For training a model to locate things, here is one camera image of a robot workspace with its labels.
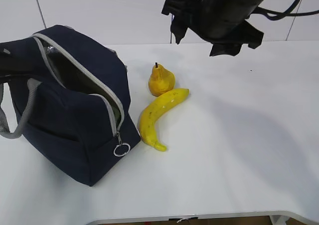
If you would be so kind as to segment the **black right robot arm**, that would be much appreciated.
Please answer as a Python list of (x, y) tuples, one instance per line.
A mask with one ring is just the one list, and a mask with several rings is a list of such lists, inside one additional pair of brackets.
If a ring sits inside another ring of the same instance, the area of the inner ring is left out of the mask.
[(212, 44), (210, 56), (236, 56), (243, 44), (255, 49), (263, 32), (247, 22), (263, 0), (165, 0), (162, 14), (173, 15), (170, 31), (180, 43), (188, 29)]

